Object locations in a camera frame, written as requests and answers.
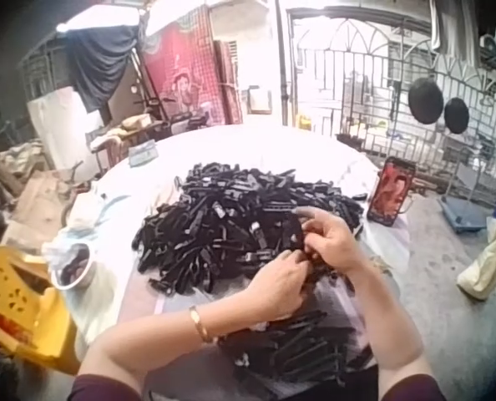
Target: table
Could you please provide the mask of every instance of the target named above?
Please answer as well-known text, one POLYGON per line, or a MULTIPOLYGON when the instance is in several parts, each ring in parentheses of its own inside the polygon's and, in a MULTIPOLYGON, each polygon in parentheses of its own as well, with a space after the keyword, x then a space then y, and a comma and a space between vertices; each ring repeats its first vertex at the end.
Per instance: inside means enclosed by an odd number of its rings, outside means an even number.
MULTIPOLYGON (((97 249, 97 260, 115 276, 115 284, 112 302, 101 310, 92 308, 90 302, 67 296, 70 313, 87 343, 116 322, 183 310, 212 300, 213 296, 200 292, 191 297, 159 296, 147 285, 147 277, 136 272, 136 255, 130 248, 135 232, 157 198, 173 199, 174 178, 185 177, 194 164, 218 161, 276 173, 296 169, 298 180, 332 180, 346 195, 370 193, 377 179, 377 167, 365 155, 335 140, 291 127, 213 127, 162 140, 157 143, 157 150, 159 157, 148 164, 129 168, 127 160, 123 160, 99 182, 99 190, 107 196, 109 207, 87 240, 97 249)), ((405 216, 400 215, 391 228, 366 222, 362 241, 397 274, 407 269, 409 235, 405 216)), ((93 282, 91 292, 101 293, 94 290, 94 285, 93 282)), ((222 289, 215 296, 222 297, 228 291, 234 289, 222 289)), ((355 300, 346 295, 345 288, 338 284, 337 288, 328 289, 321 284, 316 295, 325 307, 342 311, 335 317, 337 326, 352 325, 357 330, 357 349, 363 349, 367 339, 362 319, 355 300)), ((230 363, 215 348, 185 356, 150 378, 153 388, 172 398, 190 399, 196 393, 199 400, 246 397, 231 377, 230 363), (180 376, 185 379, 188 372, 190 384, 186 380, 176 382, 180 376)), ((285 386, 278 391, 289 394, 301 390, 301 387, 285 386)))

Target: bangle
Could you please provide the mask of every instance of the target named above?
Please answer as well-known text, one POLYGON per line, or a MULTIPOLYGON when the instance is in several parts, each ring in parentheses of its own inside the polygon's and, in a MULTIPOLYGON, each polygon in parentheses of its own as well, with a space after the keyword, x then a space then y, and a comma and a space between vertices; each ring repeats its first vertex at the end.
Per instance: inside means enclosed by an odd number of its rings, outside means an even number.
POLYGON ((215 342, 214 338, 209 337, 209 333, 207 332, 207 329, 201 323, 200 314, 196 310, 196 307, 190 307, 189 313, 190 313, 190 318, 195 323, 196 330, 198 331, 198 334, 200 335, 203 342, 208 344, 214 343, 215 342))

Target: poster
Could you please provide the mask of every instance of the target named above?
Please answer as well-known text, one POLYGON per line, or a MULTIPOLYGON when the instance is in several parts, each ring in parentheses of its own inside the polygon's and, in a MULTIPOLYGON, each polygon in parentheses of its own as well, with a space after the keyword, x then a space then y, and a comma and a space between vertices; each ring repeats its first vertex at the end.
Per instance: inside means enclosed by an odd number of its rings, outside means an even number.
POLYGON ((202 110, 209 125, 225 123, 207 6, 147 37, 144 62, 170 118, 202 110))

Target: yellow plastic stool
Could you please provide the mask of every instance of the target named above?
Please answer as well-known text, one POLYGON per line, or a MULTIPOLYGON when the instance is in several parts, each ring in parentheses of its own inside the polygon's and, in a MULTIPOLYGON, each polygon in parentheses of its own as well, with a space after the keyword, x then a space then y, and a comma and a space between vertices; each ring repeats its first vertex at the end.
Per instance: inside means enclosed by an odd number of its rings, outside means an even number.
POLYGON ((42 266, 37 257, 0 245, 0 316, 27 334, 12 335, 0 328, 0 345, 30 362, 75 375, 79 369, 73 350, 76 327, 62 297, 53 287, 43 295, 33 291, 15 267, 41 278, 48 275, 45 262, 42 266))

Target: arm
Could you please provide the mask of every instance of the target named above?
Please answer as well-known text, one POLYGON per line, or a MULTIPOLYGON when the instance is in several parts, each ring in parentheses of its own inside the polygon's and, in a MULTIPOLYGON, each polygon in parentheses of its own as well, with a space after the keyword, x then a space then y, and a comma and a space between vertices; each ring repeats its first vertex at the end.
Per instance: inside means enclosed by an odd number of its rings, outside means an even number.
POLYGON ((346 274, 362 308, 367 335, 379 367, 379 397, 403 378, 431 375, 423 343, 411 318, 387 288, 380 271, 361 253, 347 224, 312 207, 298 208, 304 223, 306 252, 346 274))
POLYGON ((389 292, 380 271, 369 262, 363 262, 347 275, 356 290, 372 352, 378 362, 380 398, 408 376, 432 375, 418 330, 389 292))
MULTIPOLYGON (((264 266, 244 291, 197 308, 210 337, 291 315, 306 294, 311 264, 303 252, 285 251, 264 266)), ((146 373, 202 346, 188 311, 143 317, 112 327, 88 350, 79 374, 115 379, 141 392, 146 373)))
MULTIPOLYGON (((198 307, 202 324, 212 337, 223 336, 259 322, 250 294, 198 307)), ((146 373, 161 368, 202 346, 188 311, 143 317, 112 327, 92 344, 79 374, 98 374, 128 384, 140 393, 146 373)))

